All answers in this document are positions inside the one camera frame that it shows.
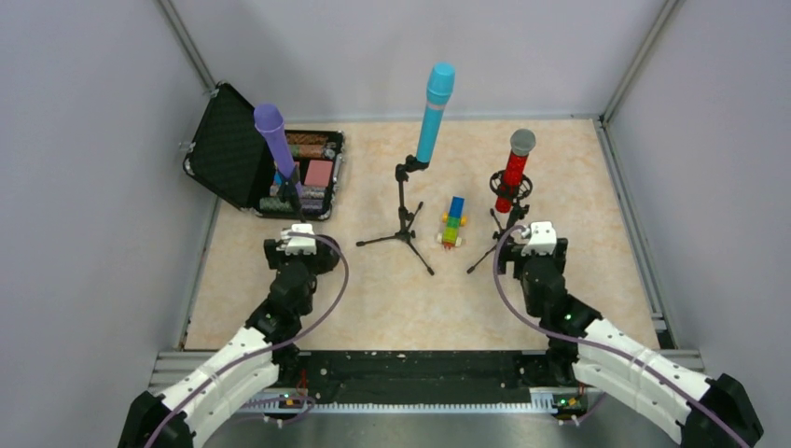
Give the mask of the black round-base mic stand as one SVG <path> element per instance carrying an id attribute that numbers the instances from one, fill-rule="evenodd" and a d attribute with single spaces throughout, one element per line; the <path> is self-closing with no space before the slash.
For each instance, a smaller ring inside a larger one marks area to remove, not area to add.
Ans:
<path id="1" fill-rule="evenodd" d="M 281 181 L 280 187 L 277 192 L 277 198 L 281 203 L 286 203 L 297 216 L 300 223 L 306 223 L 306 217 L 302 211 L 300 193 L 298 188 L 298 181 L 284 178 Z M 312 262 L 312 269 L 317 274 L 324 274 L 333 271 L 338 263 L 339 258 L 337 254 L 325 243 L 317 243 L 317 255 Z"/>

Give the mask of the red glitter microphone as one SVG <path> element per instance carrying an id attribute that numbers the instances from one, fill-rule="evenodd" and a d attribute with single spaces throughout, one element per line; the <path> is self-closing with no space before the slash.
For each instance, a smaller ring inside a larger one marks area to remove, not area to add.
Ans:
<path id="1" fill-rule="evenodd" d="M 510 153 L 506 168 L 500 177 L 497 189 L 498 199 L 495 210 L 498 213 L 508 213 L 514 199 L 519 194 L 520 184 L 528 156 L 534 149 L 536 138 L 529 129 L 518 129 L 510 137 Z"/>

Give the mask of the black tripod stand with clip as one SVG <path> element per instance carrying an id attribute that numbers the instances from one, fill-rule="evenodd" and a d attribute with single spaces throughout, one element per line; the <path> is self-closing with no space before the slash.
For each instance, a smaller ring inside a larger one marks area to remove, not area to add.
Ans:
<path id="1" fill-rule="evenodd" d="M 428 264 L 422 256 L 418 248 L 414 245 L 412 240 L 416 237 L 416 232 L 412 228 L 414 220 L 423 208 L 423 202 L 419 202 L 414 211 L 410 211 L 405 204 L 405 184 L 409 181 L 409 175 L 416 171 L 423 171 L 427 169 L 429 164 L 427 162 L 419 161 L 415 156 L 408 155 L 404 162 L 399 163 L 395 167 L 395 180 L 398 185 L 398 200 L 399 205 L 397 209 L 399 230 L 392 235 L 383 236 L 379 238 L 361 240 L 355 243 L 356 246 L 362 247 L 366 245 L 373 245 L 375 243 L 395 240 L 404 243 L 420 260 L 425 269 L 430 275 L 434 275 L 435 271 Z"/>

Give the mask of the purple microphone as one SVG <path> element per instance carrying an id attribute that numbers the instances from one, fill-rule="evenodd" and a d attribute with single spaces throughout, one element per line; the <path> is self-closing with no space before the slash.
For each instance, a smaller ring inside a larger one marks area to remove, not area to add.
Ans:
<path id="1" fill-rule="evenodd" d="M 264 103 L 254 108 L 254 126 L 265 139 L 272 155 L 281 185 L 294 188 L 297 196 L 302 193 L 299 171 L 296 168 L 284 131 L 284 117 L 274 104 Z"/>

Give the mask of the teal microphone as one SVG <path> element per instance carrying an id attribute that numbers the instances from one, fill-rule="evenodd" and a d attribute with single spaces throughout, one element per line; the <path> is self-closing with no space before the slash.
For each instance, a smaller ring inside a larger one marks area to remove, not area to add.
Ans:
<path id="1" fill-rule="evenodd" d="M 426 85 L 426 103 L 415 158 L 428 165 L 433 157 L 444 110 L 455 83 L 455 68 L 450 63 L 436 63 Z"/>

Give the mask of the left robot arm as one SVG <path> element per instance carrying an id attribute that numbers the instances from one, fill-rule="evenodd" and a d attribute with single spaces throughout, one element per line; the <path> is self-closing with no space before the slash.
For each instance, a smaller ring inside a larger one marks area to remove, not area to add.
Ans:
<path id="1" fill-rule="evenodd" d="M 297 225 L 264 243 L 275 272 L 265 300 L 231 339 L 194 371 L 157 394 L 142 392 L 131 404 L 121 447 L 202 447 L 247 401 L 275 385 L 312 332 L 302 318 L 312 312 L 320 275 L 348 263 L 338 243 Z"/>

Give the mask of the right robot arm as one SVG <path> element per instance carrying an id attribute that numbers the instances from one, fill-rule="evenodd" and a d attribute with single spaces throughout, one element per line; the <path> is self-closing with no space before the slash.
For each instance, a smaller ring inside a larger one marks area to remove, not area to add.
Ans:
<path id="1" fill-rule="evenodd" d="M 494 246 L 493 281 L 506 308 L 561 351 L 559 366 L 639 413 L 681 447 L 753 447 L 764 434 L 744 386 L 691 371 L 636 342 L 571 294 L 567 242 L 547 247 L 509 236 Z"/>

